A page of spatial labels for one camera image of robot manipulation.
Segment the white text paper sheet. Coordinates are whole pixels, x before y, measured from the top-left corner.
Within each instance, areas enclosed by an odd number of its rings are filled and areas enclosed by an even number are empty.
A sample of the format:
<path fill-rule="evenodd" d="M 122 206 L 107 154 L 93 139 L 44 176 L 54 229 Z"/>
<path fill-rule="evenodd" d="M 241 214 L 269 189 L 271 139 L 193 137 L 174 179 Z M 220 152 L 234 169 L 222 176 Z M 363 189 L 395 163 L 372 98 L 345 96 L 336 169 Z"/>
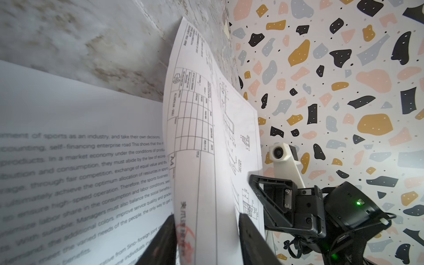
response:
<path fill-rule="evenodd" d="M 134 265 L 172 213 L 162 104 L 1 62 L 1 264 Z"/>

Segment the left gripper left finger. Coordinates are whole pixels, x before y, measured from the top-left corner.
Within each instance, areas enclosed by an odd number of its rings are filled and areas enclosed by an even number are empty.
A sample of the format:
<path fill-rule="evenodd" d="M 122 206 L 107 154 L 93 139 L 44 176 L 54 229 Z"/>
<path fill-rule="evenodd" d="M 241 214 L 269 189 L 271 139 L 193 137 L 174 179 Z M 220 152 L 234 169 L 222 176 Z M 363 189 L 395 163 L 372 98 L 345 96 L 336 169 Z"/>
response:
<path fill-rule="evenodd" d="M 175 265 L 177 235 L 174 215 L 170 215 L 161 226 L 136 265 Z"/>

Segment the white technical drawing sheet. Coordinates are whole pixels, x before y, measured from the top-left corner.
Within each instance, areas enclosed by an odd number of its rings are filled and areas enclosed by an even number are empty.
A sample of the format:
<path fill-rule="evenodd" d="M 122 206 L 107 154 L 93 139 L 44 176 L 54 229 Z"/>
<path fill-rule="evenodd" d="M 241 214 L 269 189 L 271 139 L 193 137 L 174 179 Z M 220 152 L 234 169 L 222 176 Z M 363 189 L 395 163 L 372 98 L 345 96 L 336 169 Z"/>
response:
<path fill-rule="evenodd" d="M 264 231 L 263 208 L 248 184 L 262 172 L 258 115 L 186 19 L 167 70 L 163 138 L 180 263 L 242 264 L 239 215 Z"/>

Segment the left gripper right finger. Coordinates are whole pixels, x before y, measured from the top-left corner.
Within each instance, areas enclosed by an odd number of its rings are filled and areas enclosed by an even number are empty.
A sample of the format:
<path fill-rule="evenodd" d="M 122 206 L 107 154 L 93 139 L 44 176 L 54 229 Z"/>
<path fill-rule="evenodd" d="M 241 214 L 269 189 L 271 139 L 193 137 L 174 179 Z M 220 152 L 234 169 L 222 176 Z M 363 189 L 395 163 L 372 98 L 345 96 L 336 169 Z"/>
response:
<path fill-rule="evenodd" d="M 238 223 L 244 265 L 281 265 L 247 214 L 240 213 Z"/>

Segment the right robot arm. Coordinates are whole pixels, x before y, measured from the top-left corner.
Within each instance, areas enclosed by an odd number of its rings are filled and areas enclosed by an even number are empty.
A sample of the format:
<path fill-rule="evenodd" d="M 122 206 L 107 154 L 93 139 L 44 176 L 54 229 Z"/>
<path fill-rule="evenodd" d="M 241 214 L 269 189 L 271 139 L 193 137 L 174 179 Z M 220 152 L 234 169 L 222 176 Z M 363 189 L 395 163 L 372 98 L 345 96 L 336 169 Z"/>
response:
<path fill-rule="evenodd" d="M 314 251 L 326 265 L 367 265 L 367 242 L 396 217 L 349 182 L 300 188 L 291 180 L 252 174 L 249 185 L 264 207 L 265 228 L 294 237 L 284 248 L 296 259 Z"/>

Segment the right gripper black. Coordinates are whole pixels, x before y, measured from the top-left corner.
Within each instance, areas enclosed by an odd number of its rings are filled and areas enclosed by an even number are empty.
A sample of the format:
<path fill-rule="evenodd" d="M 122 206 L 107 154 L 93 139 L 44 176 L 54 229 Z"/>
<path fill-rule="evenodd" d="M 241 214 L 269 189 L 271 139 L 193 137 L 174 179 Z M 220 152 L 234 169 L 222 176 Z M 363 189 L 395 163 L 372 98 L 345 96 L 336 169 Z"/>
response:
<path fill-rule="evenodd" d="M 249 185 L 263 205 L 265 228 L 314 240 L 326 236 L 325 211 L 319 188 L 301 188 L 291 180 L 252 174 Z"/>

